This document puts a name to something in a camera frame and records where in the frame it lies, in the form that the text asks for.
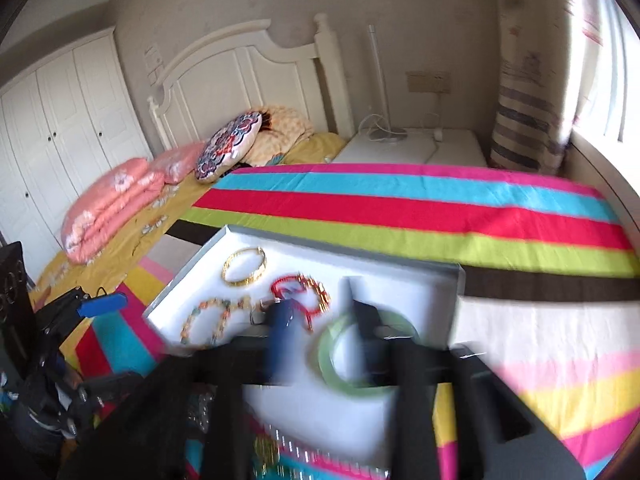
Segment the green bangle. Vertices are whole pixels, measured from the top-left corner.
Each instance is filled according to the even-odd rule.
[[[419,339],[414,326],[409,323],[404,316],[390,310],[379,310],[379,313],[382,318],[382,323],[385,325],[392,326],[400,332],[409,334],[415,340]],[[390,386],[372,388],[365,382],[348,382],[335,371],[334,362],[331,359],[335,345],[338,339],[340,339],[340,336],[354,324],[355,319],[351,314],[342,314],[342,316],[329,323],[324,332],[322,332],[318,343],[318,365],[322,378],[326,385],[332,390],[337,390],[350,397],[376,397],[384,395],[389,391]]]

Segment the green stripe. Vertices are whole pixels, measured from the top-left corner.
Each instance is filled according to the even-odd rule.
[[[640,263],[632,251],[299,220],[197,207],[189,209],[182,218],[215,227],[240,225],[415,260],[575,276],[632,278],[640,275]]]

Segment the cabinet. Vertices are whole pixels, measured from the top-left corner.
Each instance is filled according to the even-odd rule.
[[[36,280],[61,248],[66,212],[95,180],[151,158],[113,28],[76,41],[0,89],[0,231]]]

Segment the white tray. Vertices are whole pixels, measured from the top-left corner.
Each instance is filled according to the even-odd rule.
[[[241,248],[260,246],[267,267],[249,286],[225,285],[221,270],[227,257]],[[370,399],[354,399],[329,389],[319,373],[318,338],[331,319],[346,312],[350,299],[346,277],[356,276],[356,299],[395,310],[416,328],[423,342],[446,347],[456,303],[464,288],[464,272],[457,265],[395,258],[367,251],[312,242],[237,226],[226,226],[204,245],[162,293],[145,310],[144,317],[167,343],[170,352],[184,353],[180,330],[194,306],[212,297],[237,300],[249,294],[257,301],[270,297],[274,280],[301,272],[321,282],[331,295],[329,312],[314,319],[314,332],[296,320],[291,331],[295,352],[290,355],[287,386],[247,386],[246,398],[264,422],[284,434],[337,453],[348,460],[386,465],[386,428],[393,393]],[[193,324],[191,342],[210,340],[220,309],[201,313]],[[220,344],[228,342],[249,324],[247,312],[235,311]],[[350,361],[349,340],[340,346]]]

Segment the red bracelet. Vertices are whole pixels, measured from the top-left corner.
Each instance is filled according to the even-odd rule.
[[[322,283],[316,282],[316,280],[310,276],[303,276],[302,274],[288,274],[287,276],[278,278],[275,282],[271,283],[271,293],[281,300],[285,299],[285,288],[282,286],[285,282],[297,282],[302,285],[302,290],[295,290],[294,292],[304,292],[310,288],[316,295],[316,298],[318,298],[318,306],[314,310],[308,310],[302,303],[297,300],[293,300],[294,307],[302,312],[306,317],[306,329],[309,330],[309,332],[313,332],[314,329],[311,325],[311,320],[315,316],[319,316],[323,312],[329,310],[329,303],[331,301],[329,293],[324,289],[324,285]]]

